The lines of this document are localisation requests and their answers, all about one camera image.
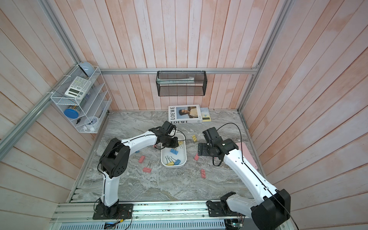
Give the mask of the white storage box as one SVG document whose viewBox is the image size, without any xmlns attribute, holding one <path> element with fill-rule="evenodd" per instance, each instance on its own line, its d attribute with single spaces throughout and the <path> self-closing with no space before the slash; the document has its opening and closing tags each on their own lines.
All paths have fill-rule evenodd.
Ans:
<svg viewBox="0 0 368 230">
<path fill-rule="evenodd" d="M 180 160 L 181 163 L 179 165 L 167 166 L 166 157 L 172 157 L 175 160 Z M 164 148 L 161 150 L 161 163 L 164 167 L 175 169 L 183 167 L 187 162 L 187 153 L 186 153 L 186 142 L 179 141 L 179 146 L 175 149 L 173 148 Z"/>
</svg>

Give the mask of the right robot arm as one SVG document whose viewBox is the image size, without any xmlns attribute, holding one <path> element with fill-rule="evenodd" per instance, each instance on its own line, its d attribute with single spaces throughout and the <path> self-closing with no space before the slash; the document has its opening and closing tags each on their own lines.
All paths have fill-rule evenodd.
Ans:
<svg viewBox="0 0 368 230">
<path fill-rule="evenodd" d="M 260 230 L 275 230 L 292 219 L 291 196 L 268 182 L 244 157 L 242 148 L 233 140 L 224 140 L 218 129 L 211 127 L 203 131 L 204 143 L 198 144 L 198 155 L 218 158 L 228 165 L 245 184 L 252 198 L 228 192 L 219 202 L 207 201 L 211 217 L 226 217 L 236 214 L 249 217 Z"/>
</svg>

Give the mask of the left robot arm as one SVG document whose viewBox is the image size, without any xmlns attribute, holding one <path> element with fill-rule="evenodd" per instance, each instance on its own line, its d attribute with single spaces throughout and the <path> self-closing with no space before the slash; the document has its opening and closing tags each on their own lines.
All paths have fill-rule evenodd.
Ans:
<svg viewBox="0 0 368 230">
<path fill-rule="evenodd" d="M 176 126 L 166 121 L 162 126 L 151 128 L 136 137 L 110 140 L 97 167 L 104 180 L 102 195 L 94 208 L 93 220 L 132 218 L 133 205 L 120 204 L 118 199 L 120 177 L 127 169 L 129 157 L 145 147 L 159 143 L 163 148 L 178 147 L 178 138 L 172 134 L 175 131 Z"/>
</svg>

